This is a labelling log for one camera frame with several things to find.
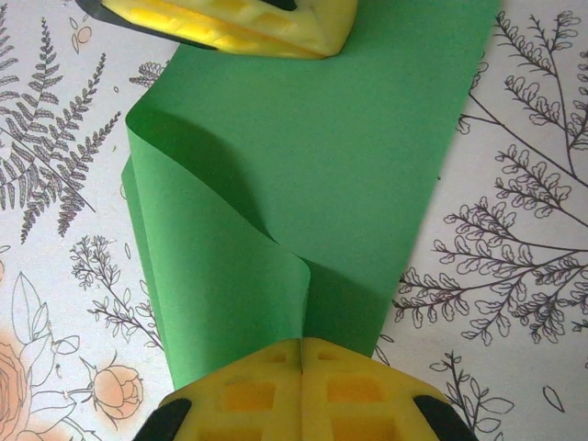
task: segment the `table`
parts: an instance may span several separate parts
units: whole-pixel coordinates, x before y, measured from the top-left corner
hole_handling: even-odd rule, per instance
[[[481,441],[586,439],[586,22],[505,2],[374,354]],[[0,4],[0,440],[130,440],[172,389],[120,172],[175,47],[71,0]]]

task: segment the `orange rose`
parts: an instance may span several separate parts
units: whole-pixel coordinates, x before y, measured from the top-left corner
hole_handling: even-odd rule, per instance
[[[27,425],[30,385],[12,346],[0,343],[0,441],[16,441]]]
[[[96,404],[115,420],[129,418],[143,401],[139,372],[125,366],[110,366],[98,372],[93,393]]]

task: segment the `plant line drawing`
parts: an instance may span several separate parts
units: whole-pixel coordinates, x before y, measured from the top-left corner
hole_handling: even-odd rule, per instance
[[[497,432],[502,424],[499,415],[508,414],[515,404],[505,398],[491,396],[490,389],[482,387],[472,375],[458,366],[460,363],[461,356],[452,351],[445,353],[442,360],[429,368],[450,374],[445,395],[474,435],[492,434],[493,441],[503,441],[503,432]]]
[[[108,291],[102,301],[92,300],[95,307],[88,309],[88,312],[94,314],[97,322],[100,317],[104,317],[107,328],[112,324],[113,336],[120,333],[128,342],[132,335],[141,331],[147,337],[147,347],[163,349],[149,299],[132,306],[129,288],[125,288],[122,295],[115,290],[120,269],[118,265],[110,263],[109,245],[103,236],[94,236],[92,239],[85,236],[70,250],[70,258],[74,261],[72,274],[80,281],[79,286],[86,290],[96,284]],[[147,285],[143,280],[140,281],[140,287],[143,294],[148,296]]]
[[[0,6],[0,72],[18,62],[18,58],[10,57],[15,48],[8,44],[10,36],[6,35],[7,9],[7,4]],[[101,55],[87,87],[61,108],[59,116],[56,110],[61,100],[50,90],[63,75],[59,74],[61,66],[51,43],[50,27],[45,18],[40,24],[39,62],[28,81],[28,91],[0,92],[0,101],[12,104],[0,106],[6,123],[6,127],[0,127],[0,209],[23,209],[22,243],[52,204],[60,204],[57,231],[61,237],[83,208],[96,212],[80,191],[94,156],[120,118],[120,112],[116,112],[103,127],[78,142],[74,133],[80,130],[84,113],[95,99],[107,57]],[[0,77],[0,88],[20,81],[18,76],[6,74]]]
[[[442,265],[454,266],[457,275],[441,272],[434,277],[408,268],[401,277],[401,297],[393,301],[396,322],[411,315],[413,325],[421,328],[424,320],[435,323],[441,317],[451,322],[456,314],[475,314],[469,320],[470,329],[461,335],[490,345],[496,332],[502,337],[510,334],[515,319],[528,328],[535,344],[543,340],[556,344],[570,324],[566,313],[588,314],[588,245],[559,246],[544,237],[532,240],[516,228],[517,217],[524,212],[531,213],[537,222],[558,217],[588,228],[588,220],[577,214],[579,207],[570,200],[572,191],[588,190],[588,183],[574,166],[574,161],[588,154],[588,51],[580,52],[578,95],[570,99],[573,111],[567,106],[557,64],[558,53],[572,48],[581,20],[564,11],[555,17],[551,31],[533,15],[528,23],[530,36],[504,12],[496,17],[498,45],[509,51],[510,58],[520,61],[517,68],[527,70],[525,76],[506,76],[505,93],[533,126],[560,132],[566,164],[526,141],[510,121],[504,122],[476,97],[475,89],[489,68],[482,59],[469,91],[482,116],[462,114],[458,131],[467,135],[470,123],[477,122],[495,126],[514,138],[495,157],[504,175],[494,184],[500,200],[491,203],[484,196],[444,218],[446,224],[455,225],[453,246],[437,239],[433,251],[440,254]],[[541,95],[542,84],[531,81],[533,75],[542,82],[553,82],[557,97]],[[491,280],[462,282],[460,277],[469,274]],[[484,293],[484,297],[474,300],[474,293]],[[573,324],[574,331],[582,329],[577,322]]]

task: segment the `green paper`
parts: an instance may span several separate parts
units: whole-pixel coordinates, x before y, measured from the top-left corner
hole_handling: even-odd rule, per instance
[[[179,48],[123,174],[177,387],[301,334],[372,354],[497,8],[360,1],[318,62]]]

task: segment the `yellow plastic grip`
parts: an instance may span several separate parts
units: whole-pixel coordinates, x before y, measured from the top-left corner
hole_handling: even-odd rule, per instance
[[[261,0],[102,0],[130,23],[242,55],[322,59],[337,54],[357,0],[296,0],[285,11]]]

